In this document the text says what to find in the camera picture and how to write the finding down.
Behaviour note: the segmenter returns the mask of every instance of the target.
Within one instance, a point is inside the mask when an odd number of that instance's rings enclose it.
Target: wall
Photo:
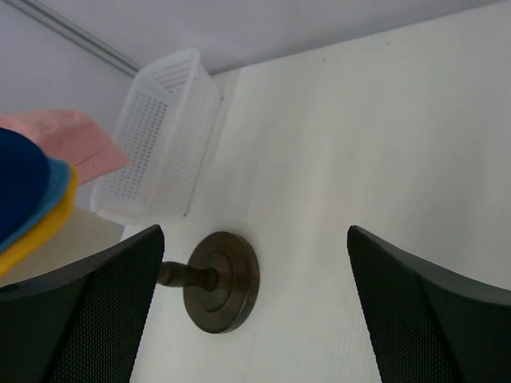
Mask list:
[[[80,109],[111,133],[131,78],[0,2],[0,113]],[[77,205],[89,206],[92,184]]]
[[[41,0],[148,64],[196,46],[211,73],[497,0]]]

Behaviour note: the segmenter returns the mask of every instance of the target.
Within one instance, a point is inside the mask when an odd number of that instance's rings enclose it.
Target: blue object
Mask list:
[[[50,179],[46,192],[39,204],[30,213],[21,225],[15,227],[2,241],[0,241],[0,254],[16,242],[22,235],[35,226],[50,210],[62,199],[71,179],[69,165],[60,160],[46,157],[50,164]]]
[[[41,202],[49,178],[42,150],[21,134],[0,128],[0,242]]]

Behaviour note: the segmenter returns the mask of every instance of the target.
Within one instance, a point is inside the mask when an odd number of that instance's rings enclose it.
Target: perforated basket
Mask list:
[[[113,137],[131,164],[96,181],[91,209],[123,224],[147,215],[185,215],[220,100],[198,49],[144,67]]]

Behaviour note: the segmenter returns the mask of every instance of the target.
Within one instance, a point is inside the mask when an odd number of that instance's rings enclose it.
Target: table surface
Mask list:
[[[165,259],[245,236],[261,267],[238,330],[211,335],[158,286],[134,382],[378,382],[346,233],[511,289],[511,2],[223,74],[192,205]],[[124,237],[155,223],[128,227]]]

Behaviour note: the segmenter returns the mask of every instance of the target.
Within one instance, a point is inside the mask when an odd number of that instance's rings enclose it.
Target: pink cloth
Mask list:
[[[82,185],[129,165],[129,158],[95,120],[72,109],[0,116],[0,127],[22,134],[53,158],[74,164]]]

